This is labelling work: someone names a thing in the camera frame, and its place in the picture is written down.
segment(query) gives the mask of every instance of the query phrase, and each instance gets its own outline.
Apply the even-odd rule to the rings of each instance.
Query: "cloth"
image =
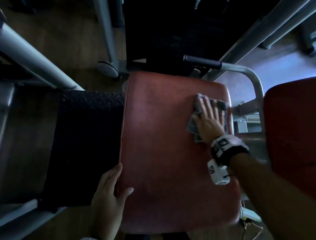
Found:
[[[199,97],[203,97],[203,96],[204,95],[198,93],[197,97],[195,98],[195,104],[194,104],[195,112],[193,113],[195,115],[200,116],[201,113],[202,113],[202,109],[200,109],[200,106],[198,104],[198,98]],[[209,101],[210,101],[210,104],[213,105],[214,99],[209,98]],[[221,100],[216,100],[216,101],[217,101],[218,110],[225,112],[225,116],[224,116],[224,121],[225,121],[224,130],[225,130],[225,132],[227,132],[227,106],[226,106],[226,103],[221,101]],[[196,125],[195,125],[195,122],[194,122],[192,116],[190,117],[190,120],[189,120],[189,123],[188,123],[188,126],[187,126],[186,130],[189,133],[192,133],[194,135],[195,142],[202,142],[202,139],[201,139],[201,137],[200,137],[200,135],[198,133],[198,129],[197,129]]]

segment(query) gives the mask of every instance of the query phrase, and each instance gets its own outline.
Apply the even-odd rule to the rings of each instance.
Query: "finger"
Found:
[[[198,117],[198,115],[193,114],[192,119],[195,122],[195,125],[197,126],[198,129],[200,129],[202,120]]]
[[[217,101],[216,100],[213,101],[213,113],[214,113],[215,120],[219,120],[218,107],[217,107]]]
[[[100,182],[97,187],[97,191],[102,189],[106,185],[108,178],[114,173],[114,171],[115,171],[115,167],[107,171],[106,173],[102,174]]]
[[[219,118],[219,122],[224,127],[224,125],[225,125],[225,111],[221,112],[221,115],[220,115],[220,118]]]
[[[208,118],[208,114],[207,114],[207,111],[206,111],[206,107],[204,105],[204,100],[203,98],[199,97],[198,98],[198,105],[199,105],[199,108],[201,109],[202,113],[201,113],[201,119],[204,121],[206,120],[206,118]]]
[[[116,165],[114,167],[114,169],[115,169],[115,172],[111,175],[111,177],[109,178],[109,180],[106,183],[106,187],[107,187],[107,189],[110,190],[111,193],[114,192],[115,184],[116,184],[119,176],[121,175],[121,172],[123,169],[122,163],[119,163],[118,165]]]
[[[129,187],[129,188],[123,190],[123,192],[121,192],[120,196],[118,197],[118,202],[119,202],[120,204],[123,204],[123,205],[124,205],[124,203],[125,203],[125,201],[126,201],[126,198],[127,198],[129,195],[131,195],[133,191],[134,191],[134,188],[132,188],[132,187]]]
[[[204,102],[208,117],[212,119],[213,118],[213,109],[212,109],[209,98],[207,96],[203,96],[203,102]]]

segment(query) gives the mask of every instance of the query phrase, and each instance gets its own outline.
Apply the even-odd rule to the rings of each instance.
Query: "black platform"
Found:
[[[65,92],[42,206],[90,205],[101,175],[119,162],[123,110],[123,94]]]

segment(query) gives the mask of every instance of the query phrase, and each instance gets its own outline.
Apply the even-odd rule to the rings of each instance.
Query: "forearm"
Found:
[[[269,230],[280,239],[316,235],[316,202],[249,154],[232,157],[230,168]]]

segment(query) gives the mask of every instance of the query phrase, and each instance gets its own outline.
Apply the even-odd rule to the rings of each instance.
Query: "red seat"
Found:
[[[210,148],[186,131],[197,93],[230,103],[220,83],[150,72],[130,75],[121,138],[118,191],[134,187],[123,213],[125,233],[165,233],[233,224],[240,189],[232,177],[214,185]]]
[[[316,78],[277,85],[264,97],[272,170],[316,198]]]

